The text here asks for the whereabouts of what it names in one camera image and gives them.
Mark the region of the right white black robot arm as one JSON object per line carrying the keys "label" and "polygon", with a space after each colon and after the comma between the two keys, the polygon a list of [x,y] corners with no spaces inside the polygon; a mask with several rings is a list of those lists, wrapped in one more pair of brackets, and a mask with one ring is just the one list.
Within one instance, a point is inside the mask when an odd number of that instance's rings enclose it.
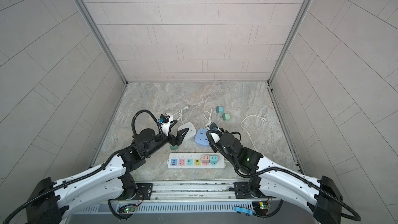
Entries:
{"label": "right white black robot arm", "polygon": [[273,162],[261,153],[244,147],[237,132],[210,127],[210,147],[232,165],[237,175],[249,179],[248,191],[255,198],[279,198],[311,213],[320,224],[339,224],[342,218],[355,222],[361,216],[344,203],[334,181],[303,175]]}

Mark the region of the green charger plug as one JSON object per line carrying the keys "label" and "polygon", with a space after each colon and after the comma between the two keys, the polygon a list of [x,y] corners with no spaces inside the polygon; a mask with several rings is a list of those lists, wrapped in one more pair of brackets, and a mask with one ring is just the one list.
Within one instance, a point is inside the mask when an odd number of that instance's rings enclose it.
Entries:
{"label": "green charger plug", "polygon": [[179,148],[179,146],[177,146],[177,145],[174,145],[174,146],[171,145],[171,146],[170,146],[170,149],[171,149],[171,150],[177,150],[178,148]]}
{"label": "green charger plug", "polygon": [[230,116],[230,114],[228,114],[228,113],[223,113],[223,114],[222,114],[222,119],[223,119],[224,121],[227,121],[227,120],[230,120],[230,119],[231,119],[231,116]]}

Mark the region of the blue square socket cube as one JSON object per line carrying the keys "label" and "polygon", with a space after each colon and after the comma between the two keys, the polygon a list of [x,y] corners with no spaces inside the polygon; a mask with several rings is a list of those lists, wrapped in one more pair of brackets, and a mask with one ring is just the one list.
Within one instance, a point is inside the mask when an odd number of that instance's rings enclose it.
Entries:
{"label": "blue square socket cube", "polygon": [[204,128],[200,128],[197,130],[197,133],[194,138],[196,144],[204,147],[208,147],[210,145],[208,138],[206,136],[206,132],[207,130]]}

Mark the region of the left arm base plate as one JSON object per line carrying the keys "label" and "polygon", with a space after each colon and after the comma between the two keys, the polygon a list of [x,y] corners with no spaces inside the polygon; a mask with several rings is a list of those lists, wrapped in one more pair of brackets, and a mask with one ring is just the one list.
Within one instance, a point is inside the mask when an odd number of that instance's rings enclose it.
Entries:
{"label": "left arm base plate", "polygon": [[153,191],[153,183],[138,183],[135,189],[124,190],[119,201],[142,201],[150,200]]}

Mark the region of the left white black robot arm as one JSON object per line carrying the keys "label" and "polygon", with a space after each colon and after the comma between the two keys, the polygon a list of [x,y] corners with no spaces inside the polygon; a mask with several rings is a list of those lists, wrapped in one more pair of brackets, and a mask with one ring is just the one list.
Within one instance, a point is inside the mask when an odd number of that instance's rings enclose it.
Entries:
{"label": "left white black robot arm", "polygon": [[129,200],[135,196],[143,200],[144,195],[131,172],[164,145],[181,145],[188,133],[184,128],[173,135],[164,132],[162,123],[157,126],[158,133],[153,129],[135,133],[130,146],[115,151],[99,166],[57,181],[49,177],[41,180],[28,201],[6,217],[4,223],[10,223],[25,210],[29,224],[58,224],[73,212],[95,203]]}

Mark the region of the white square socket cube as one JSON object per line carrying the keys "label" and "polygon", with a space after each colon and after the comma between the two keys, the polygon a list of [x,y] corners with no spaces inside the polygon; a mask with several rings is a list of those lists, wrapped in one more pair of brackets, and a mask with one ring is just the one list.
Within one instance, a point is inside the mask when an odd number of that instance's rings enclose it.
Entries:
{"label": "white square socket cube", "polygon": [[188,132],[185,135],[183,140],[184,141],[188,141],[188,140],[194,139],[196,134],[197,134],[197,130],[196,130],[195,126],[191,122],[187,122],[187,123],[182,124],[178,128],[178,131],[186,129],[186,128],[188,128]]}

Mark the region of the aluminium mounting rail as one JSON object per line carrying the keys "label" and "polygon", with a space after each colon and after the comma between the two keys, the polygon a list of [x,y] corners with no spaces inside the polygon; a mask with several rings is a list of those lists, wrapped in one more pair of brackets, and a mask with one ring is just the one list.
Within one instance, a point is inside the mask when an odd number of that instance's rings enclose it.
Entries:
{"label": "aluminium mounting rail", "polygon": [[[166,201],[221,201],[235,200],[233,180],[213,181],[153,181],[138,183],[153,183],[153,191],[149,202]],[[119,201],[124,189],[116,179],[110,180],[91,189],[82,190],[78,186],[68,186],[55,192],[60,204],[80,200],[84,203],[100,203],[107,200]],[[313,187],[299,183],[298,186],[286,187],[281,184],[264,180],[260,183],[260,191],[265,195],[259,200],[283,199],[295,204],[314,204],[319,191]]]}

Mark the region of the right circuit board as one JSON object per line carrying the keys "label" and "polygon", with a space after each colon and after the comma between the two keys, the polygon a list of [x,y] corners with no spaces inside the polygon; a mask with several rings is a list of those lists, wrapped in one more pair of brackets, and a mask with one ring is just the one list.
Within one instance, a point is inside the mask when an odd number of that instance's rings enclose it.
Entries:
{"label": "right circuit board", "polygon": [[255,216],[266,216],[270,213],[270,209],[272,208],[272,204],[268,202],[252,202],[253,214]]}

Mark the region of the white multicolour power strip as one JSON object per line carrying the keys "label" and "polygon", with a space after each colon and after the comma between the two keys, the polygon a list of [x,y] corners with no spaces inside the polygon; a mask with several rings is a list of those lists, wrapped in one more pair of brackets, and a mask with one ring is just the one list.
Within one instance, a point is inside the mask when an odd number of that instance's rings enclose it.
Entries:
{"label": "white multicolour power strip", "polygon": [[[217,164],[202,164],[203,155],[217,155]],[[169,169],[224,169],[225,159],[218,153],[170,153],[167,162]]]}

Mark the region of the pink charger plug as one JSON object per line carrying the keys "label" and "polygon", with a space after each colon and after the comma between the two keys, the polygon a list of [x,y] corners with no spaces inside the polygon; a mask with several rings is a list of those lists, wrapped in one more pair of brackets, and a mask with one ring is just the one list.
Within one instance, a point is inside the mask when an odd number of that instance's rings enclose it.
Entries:
{"label": "pink charger plug", "polygon": [[209,164],[210,163],[210,155],[203,155],[201,158],[202,164]]}

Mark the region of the left circuit board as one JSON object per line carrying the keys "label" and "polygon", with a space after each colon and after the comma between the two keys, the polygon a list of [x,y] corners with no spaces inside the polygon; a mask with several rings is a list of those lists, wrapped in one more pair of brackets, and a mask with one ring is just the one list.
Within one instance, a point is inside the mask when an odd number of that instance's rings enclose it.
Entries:
{"label": "left circuit board", "polygon": [[119,214],[132,214],[133,212],[135,212],[136,209],[137,209],[136,204],[127,204],[127,205],[121,206],[118,210],[118,213]]}

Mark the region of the blue clip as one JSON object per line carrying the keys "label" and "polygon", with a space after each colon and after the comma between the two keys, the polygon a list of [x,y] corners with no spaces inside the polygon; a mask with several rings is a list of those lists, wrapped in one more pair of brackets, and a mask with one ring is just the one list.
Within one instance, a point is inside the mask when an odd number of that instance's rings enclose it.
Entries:
{"label": "blue clip", "polygon": [[237,213],[245,214],[246,216],[252,216],[252,215],[253,215],[253,211],[250,210],[250,209],[248,209],[248,208],[235,206],[235,207],[234,207],[234,210],[235,210]]}

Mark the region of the teal charger plug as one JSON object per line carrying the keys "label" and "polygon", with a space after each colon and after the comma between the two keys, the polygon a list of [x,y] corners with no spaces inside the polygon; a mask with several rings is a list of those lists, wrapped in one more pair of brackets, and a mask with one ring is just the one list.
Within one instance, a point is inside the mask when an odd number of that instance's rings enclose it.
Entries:
{"label": "teal charger plug", "polygon": [[209,163],[210,164],[217,164],[218,163],[218,156],[217,155],[210,156]]}
{"label": "teal charger plug", "polygon": [[224,113],[224,107],[223,106],[217,106],[216,107],[216,113],[223,114]]}

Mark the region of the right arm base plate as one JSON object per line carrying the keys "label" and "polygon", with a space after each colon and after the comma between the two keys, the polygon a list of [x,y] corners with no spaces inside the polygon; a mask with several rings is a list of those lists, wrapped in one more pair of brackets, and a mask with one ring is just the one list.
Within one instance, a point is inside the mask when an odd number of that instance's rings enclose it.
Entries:
{"label": "right arm base plate", "polygon": [[260,191],[260,184],[249,181],[238,181],[234,183],[236,199],[259,199],[265,195]]}

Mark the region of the circuit board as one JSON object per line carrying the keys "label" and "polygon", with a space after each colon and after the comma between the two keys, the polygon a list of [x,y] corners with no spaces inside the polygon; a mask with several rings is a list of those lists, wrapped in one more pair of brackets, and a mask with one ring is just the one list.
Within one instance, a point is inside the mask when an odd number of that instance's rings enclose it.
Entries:
{"label": "circuit board", "polygon": [[118,213],[119,214],[132,214],[133,212],[135,212],[136,209],[137,209],[136,204],[127,204],[127,205],[121,206],[118,210]]}
{"label": "circuit board", "polygon": [[266,216],[270,213],[270,209],[272,208],[272,204],[268,202],[252,202],[253,214],[255,216]]}

